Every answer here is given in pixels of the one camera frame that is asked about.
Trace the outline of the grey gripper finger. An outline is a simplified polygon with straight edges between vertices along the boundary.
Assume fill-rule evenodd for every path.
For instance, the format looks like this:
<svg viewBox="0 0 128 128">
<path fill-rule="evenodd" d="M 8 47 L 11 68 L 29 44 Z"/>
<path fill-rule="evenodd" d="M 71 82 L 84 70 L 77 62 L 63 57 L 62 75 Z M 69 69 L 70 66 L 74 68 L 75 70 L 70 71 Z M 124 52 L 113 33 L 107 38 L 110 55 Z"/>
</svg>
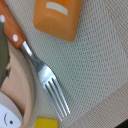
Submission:
<svg viewBox="0 0 128 128">
<path fill-rule="evenodd" d="M 3 29 L 0 29 L 0 88 L 5 78 L 9 75 L 7 65 L 9 63 L 9 50 L 7 38 Z"/>
</svg>

